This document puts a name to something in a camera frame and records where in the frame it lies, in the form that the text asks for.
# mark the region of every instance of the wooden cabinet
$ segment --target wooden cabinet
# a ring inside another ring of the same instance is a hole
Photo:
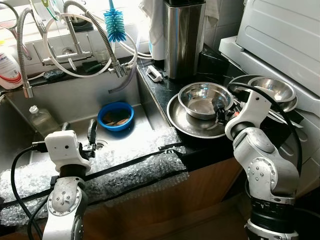
[[[89,207],[84,216],[85,240],[143,240],[160,237],[207,218],[206,209],[220,203],[242,170],[230,158],[192,171],[180,184],[107,207]],[[0,240],[28,239],[18,233]]]

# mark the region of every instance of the bubble wrap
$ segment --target bubble wrap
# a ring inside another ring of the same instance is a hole
[[[97,150],[96,157],[90,159],[91,170],[88,174],[155,153],[159,151],[158,147],[181,141],[174,127],[150,132],[144,131],[143,139],[141,139],[141,135],[137,137],[139,139],[137,141],[132,141],[132,138],[121,140],[121,144],[115,142]],[[173,149],[180,153],[186,152],[184,146],[173,147]],[[174,153],[153,155],[143,162],[87,181],[85,183],[85,192],[88,195],[89,203],[114,198],[106,203],[107,206],[111,207],[128,199],[150,192],[161,191],[186,180],[189,175],[187,172],[182,172],[152,185],[130,191],[132,188],[148,184],[150,181],[162,178],[167,174],[185,169],[186,167]],[[10,170],[6,170],[0,174],[0,197],[5,202],[15,200],[10,183],[10,172]],[[46,190],[50,187],[51,176],[56,175],[59,174],[55,171],[55,165],[51,161],[37,162],[19,167],[15,171],[17,192],[23,198]],[[38,198],[25,202],[25,204],[32,213],[44,199],[45,197]],[[39,211],[37,218],[45,218],[47,216],[48,212],[45,205]],[[25,225],[29,220],[19,205],[4,208],[0,212],[0,218],[1,224],[5,226]]]

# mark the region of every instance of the flexible faucet hose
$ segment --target flexible faucet hose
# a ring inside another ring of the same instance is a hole
[[[63,12],[64,12],[65,14],[68,12],[68,7],[69,7],[70,5],[74,5],[74,6],[78,7],[79,9],[81,9],[81,10],[85,13],[85,15],[86,15],[89,19],[91,19],[91,21],[92,21],[93,24],[96,26],[98,32],[100,33],[100,35],[101,35],[101,37],[102,37],[102,39],[103,39],[103,41],[104,41],[104,44],[105,44],[105,46],[106,46],[106,49],[108,50],[109,55],[110,55],[110,58],[111,58],[111,60],[112,60],[112,63],[117,62],[118,60],[117,60],[114,52],[112,51],[111,45],[110,45],[110,43],[109,43],[109,41],[108,41],[108,38],[107,38],[107,36],[106,36],[106,34],[105,34],[105,32],[104,32],[104,29],[101,27],[101,25],[99,24],[98,20],[91,14],[91,12],[88,11],[88,9],[86,9],[82,4],[80,4],[79,2],[76,2],[76,1],[74,1],[74,0],[68,0],[68,1],[66,1],[66,2],[64,3],[64,5],[63,5]]]
[[[22,85],[24,88],[29,88],[30,84],[28,82],[28,76],[26,71],[26,65],[25,65],[25,59],[24,59],[24,49],[23,49],[23,29],[24,29],[24,23],[26,15],[31,13],[31,8],[26,8],[22,11],[20,14],[17,24],[16,24],[16,50],[18,54],[18,62],[20,65],[20,71],[22,76]]]

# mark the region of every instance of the sink drain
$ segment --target sink drain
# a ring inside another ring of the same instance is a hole
[[[96,149],[97,150],[102,149],[104,146],[106,146],[108,144],[105,140],[101,140],[101,139],[98,139],[95,142],[96,142]]]

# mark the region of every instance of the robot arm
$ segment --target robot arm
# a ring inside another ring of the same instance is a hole
[[[244,108],[227,123],[225,132],[233,140],[234,157],[249,182],[252,212],[245,225],[249,239],[297,240],[292,219],[299,173],[259,129],[270,105],[251,90]]]
[[[88,203],[83,178],[91,168],[89,158],[95,157],[96,127],[97,122],[91,120],[89,144],[84,147],[73,130],[56,131],[44,139],[60,174],[47,201],[48,220],[43,240],[83,238],[83,216]]]

